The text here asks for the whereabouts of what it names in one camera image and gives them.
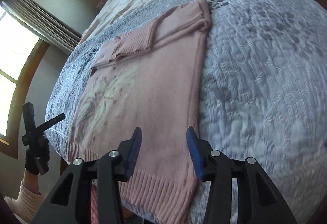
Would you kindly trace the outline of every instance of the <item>wooden window frame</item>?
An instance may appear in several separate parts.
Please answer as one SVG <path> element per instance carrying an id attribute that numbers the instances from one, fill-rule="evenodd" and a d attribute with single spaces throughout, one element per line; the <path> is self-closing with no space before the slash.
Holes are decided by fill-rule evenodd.
<path id="1" fill-rule="evenodd" d="M 28 56 L 19 78 L 15 80 L 16 88 L 8 114 L 6 138 L 0 137 L 0 152 L 14 159 L 18 159 L 18 133 L 22 118 L 22 105 L 25 103 L 33 76 L 49 46 L 49 43 L 39 39 Z"/>

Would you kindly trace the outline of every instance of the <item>window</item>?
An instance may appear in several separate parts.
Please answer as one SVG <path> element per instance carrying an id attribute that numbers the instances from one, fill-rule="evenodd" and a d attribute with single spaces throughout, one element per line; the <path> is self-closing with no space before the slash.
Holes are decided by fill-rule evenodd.
<path id="1" fill-rule="evenodd" d="M 21 107 L 48 46 L 0 7 L 0 151 L 15 158 Z"/>

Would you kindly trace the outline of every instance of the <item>person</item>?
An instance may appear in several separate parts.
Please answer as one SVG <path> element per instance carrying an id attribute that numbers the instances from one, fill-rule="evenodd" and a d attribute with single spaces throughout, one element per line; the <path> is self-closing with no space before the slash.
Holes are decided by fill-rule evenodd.
<path id="1" fill-rule="evenodd" d="M 30 223 L 43 202 L 43 196 L 39 190 L 38 184 L 38 175 L 40 171 L 36 164 L 35 157 L 39 157 L 41 164 L 47 164 L 50 160 L 50 151 L 48 139 L 44 137 L 42 137 L 42 139 L 44 140 L 42 144 L 43 147 L 37 147 L 34 151 L 31 151 L 29 147 L 26 150 L 25 171 L 18 198 L 2 198 L 0 193 L 0 215 L 7 220 L 7 222 L 4 223 L 17 223 L 17 221 L 13 220 L 12 215 L 14 215 L 20 223 Z M 13 214 L 9 212 L 3 201 L 5 201 Z"/>

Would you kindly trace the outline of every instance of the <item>pink sweater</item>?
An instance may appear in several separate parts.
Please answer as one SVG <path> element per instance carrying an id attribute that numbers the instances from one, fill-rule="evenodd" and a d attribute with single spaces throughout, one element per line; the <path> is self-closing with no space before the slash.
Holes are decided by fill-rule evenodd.
<path id="1" fill-rule="evenodd" d="M 210 24 L 207 1 L 196 0 L 104 43 L 69 135 L 68 161 L 89 161 L 117 149 L 139 126 L 140 154 L 120 195 L 162 223 L 185 221 L 197 184 L 186 129 L 197 132 Z"/>

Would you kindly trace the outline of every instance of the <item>person's arm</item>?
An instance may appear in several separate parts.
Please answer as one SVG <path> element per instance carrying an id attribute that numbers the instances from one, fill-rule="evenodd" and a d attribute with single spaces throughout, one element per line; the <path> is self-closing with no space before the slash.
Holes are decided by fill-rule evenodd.
<path id="1" fill-rule="evenodd" d="M 43 201 L 39 191 L 38 176 L 25 170 L 18 198 L 14 200 L 5 197 L 4 200 L 14 214 L 26 222 L 31 222 Z"/>

